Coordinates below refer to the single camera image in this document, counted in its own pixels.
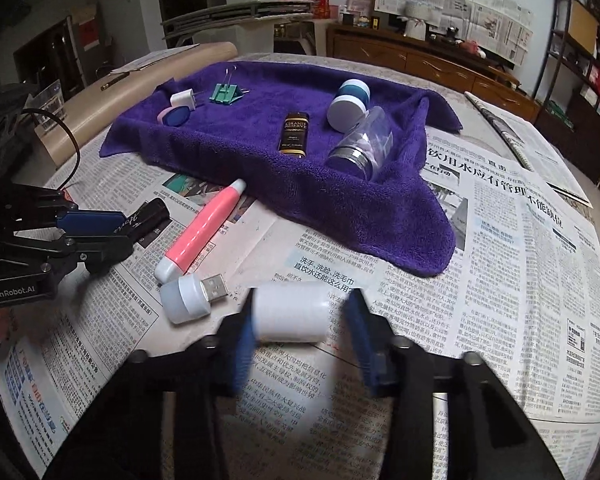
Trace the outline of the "black Horizon case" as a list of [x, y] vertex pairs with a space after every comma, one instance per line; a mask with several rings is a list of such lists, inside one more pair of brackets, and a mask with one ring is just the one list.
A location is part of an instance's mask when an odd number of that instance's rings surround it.
[[160, 228], [170, 219], [170, 212], [164, 201], [156, 197], [144, 203], [134, 214], [125, 219], [121, 226], [114, 230], [114, 235], [125, 236], [132, 244]]

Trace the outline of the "white USB night light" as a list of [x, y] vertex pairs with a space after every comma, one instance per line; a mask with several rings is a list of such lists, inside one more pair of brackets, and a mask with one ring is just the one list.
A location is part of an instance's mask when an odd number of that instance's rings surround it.
[[166, 318], [180, 325], [208, 316], [212, 304], [227, 296], [227, 289], [221, 274], [203, 280], [186, 274], [162, 285], [159, 295]]

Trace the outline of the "white cylindrical jar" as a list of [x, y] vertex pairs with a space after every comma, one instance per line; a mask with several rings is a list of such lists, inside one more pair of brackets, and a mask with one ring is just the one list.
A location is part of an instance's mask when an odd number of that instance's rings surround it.
[[252, 296], [257, 341], [317, 344], [329, 330], [329, 287], [320, 282], [269, 282]]

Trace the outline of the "pink and white pen tool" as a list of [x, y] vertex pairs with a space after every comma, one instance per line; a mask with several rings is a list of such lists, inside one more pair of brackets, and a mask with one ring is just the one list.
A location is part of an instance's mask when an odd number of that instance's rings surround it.
[[155, 278], [160, 285], [176, 280], [187, 272], [228, 219], [245, 189], [246, 182], [237, 179], [202, 207], [156, 265]]

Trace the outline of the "black and gold small bottle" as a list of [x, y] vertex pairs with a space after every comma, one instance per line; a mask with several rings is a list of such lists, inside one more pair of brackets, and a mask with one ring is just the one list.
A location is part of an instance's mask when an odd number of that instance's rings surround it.
[[289, 113], [284, 121], [278, 142], [280, 154], [306, 157], [306, 141], [309, 134], [310, 116], [305, 112]]

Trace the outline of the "beige padded bench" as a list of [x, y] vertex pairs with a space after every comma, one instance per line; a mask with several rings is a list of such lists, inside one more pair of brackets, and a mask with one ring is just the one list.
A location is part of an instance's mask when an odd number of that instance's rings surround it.
[[121, 113], [146, 99], [159, 84], [179, 80], [203, 68], [236, 58], [237, 49], [228, 41], [187, 48], [139, 70], [109, 88], [106, 76], [65, 102], [64, 123], [79, 145], [84, 145], [108, 127]]

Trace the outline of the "drinking glass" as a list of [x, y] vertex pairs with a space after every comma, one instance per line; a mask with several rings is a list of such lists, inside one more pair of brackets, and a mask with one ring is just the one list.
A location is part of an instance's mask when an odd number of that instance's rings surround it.
[[[66, 110], [60, 80], [56, 79], [37, 94], [33, 98], [31, 106], [40, 110], [46, 110], [46, 112], [64, 120], [66, 118]], [[56, 122], [45, 116], [38, 116], [38, 123], [44, 134], [49, 133], [56, 126]]]

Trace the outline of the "black pen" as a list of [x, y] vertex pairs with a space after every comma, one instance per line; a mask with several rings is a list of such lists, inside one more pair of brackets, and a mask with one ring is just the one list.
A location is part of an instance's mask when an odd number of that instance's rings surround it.
[[110, 80], [108, 80], [107, 82], [102, 84], [100, 86], [100, 91], [106, 91], [107, 89], [111, 88], [114, 84], [117, 84], [118, 82], [122, 81], [126, 77], [129, 77], [129, 74], [130, 74], [129, 72], [117, 74], [116, 76], [114, 76], [114, 78], [111, 78]]

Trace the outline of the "newspaper sheets on table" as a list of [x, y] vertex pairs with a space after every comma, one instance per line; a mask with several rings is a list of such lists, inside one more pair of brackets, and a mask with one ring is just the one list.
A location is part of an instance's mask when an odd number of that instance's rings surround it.
[[254, 357], [225, 424], [237, 479], [370, 479], [381, 464], [390, 406], [363, 389], [342, 315], [362, 289], [374, 313], [427, 351], [481, 354], [531, 419], [562, 474], [581, 479], [600, 443], [600, 241], [591, 222], [533, 172], [446, 133], [428, 139], [422, 170], [456, 233], [448, 267], [419, 278], [351, 252], [245, 198], [194, 263], [228, 294], [201, 320], [174, 325], [155, 267], [215, 188], [133, 154], [85, 149], [70, 186], [84, 209], [132, 212], [158, 198], [169, 223], [101, 278], [69, 274], [50, 304], [12, 312], [0, 350], [0, 396], [36, 472], [46, 471], [98, 390], [133, 350], [185, 348], [267, 281], [323, 284], [326, 338], [267, 346]]

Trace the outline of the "green binder clip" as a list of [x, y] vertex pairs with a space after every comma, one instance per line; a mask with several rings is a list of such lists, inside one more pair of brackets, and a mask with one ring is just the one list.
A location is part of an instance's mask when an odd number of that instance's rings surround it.
[[234, 84], [233, 75], [237, 70], [236, 65], [231, 65], [225, 70], [225, 76], [221, 82], [215, 85], [209, 101], [213, 104], [232, 105], [241, 100], [249, 93], [249, 90]]

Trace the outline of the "purple towel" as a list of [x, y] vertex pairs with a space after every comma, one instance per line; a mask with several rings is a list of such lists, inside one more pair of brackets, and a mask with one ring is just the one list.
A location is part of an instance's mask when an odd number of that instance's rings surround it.
[[[231, 65], [237, 66], [232, 81], [249, 93], [232, 105], [213, 104], [211, 93]], [[286, 219], [404, 271], [438, 275], [454, 254], [455, 235], [420, 173], [427, 129], [457, 132], [460, 120], [437, 92], [370, 78], [370, 97], [389, 118], [393, 150], [373, 181], [330, 169], [325, 162], [338, 134], [326, 113], [346, 77], [311, 64], [215, 63], [160, 84], [122, 113], [100, 152], [135, 153], [148, 164], [215, 184], [242, 179], [250, 196]], [[179, 127], [159, 124], [170, 96], [186, 89], [197, 93], [189, 120]], [[278, 151], [283, 121], [292, 112], [310, 116], [305, 158]]]

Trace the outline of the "white cap jar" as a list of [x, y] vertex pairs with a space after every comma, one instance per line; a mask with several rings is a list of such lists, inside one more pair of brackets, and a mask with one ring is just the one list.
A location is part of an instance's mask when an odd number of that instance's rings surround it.
[[357, 96], [336, 96], [329, 104], [327, 122], [337, 132], [347, 133], [365, 116], [367, 105]]

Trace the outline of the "folded newspaper stack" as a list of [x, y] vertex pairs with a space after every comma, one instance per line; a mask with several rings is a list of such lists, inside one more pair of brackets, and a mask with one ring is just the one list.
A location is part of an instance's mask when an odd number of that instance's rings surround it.
[[521, 166], [536, 172], [559, 194], [592, 208], [588, 196], [567, 167], [562, 155], [531, 122], [483, 101], [469, 91], [465, 91], [464, 96], [507, 144]]

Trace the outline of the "teal and white jar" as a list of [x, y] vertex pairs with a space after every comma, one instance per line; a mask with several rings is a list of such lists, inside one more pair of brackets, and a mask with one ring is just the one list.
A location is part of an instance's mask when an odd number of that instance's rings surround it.
[[365, 81], [358, 78], [350, 78], [343, 81], [337, 91], [337, 96], [353, 96], [361, 101], [365, 107], [370, 102], [370, 87]]

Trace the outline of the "dark wooden shelf unit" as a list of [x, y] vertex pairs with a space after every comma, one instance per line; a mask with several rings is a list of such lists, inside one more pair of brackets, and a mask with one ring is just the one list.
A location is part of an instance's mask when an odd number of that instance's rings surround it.
[[600, 180], [600, 0], [553, 0], [533, 123], [593, 182]]

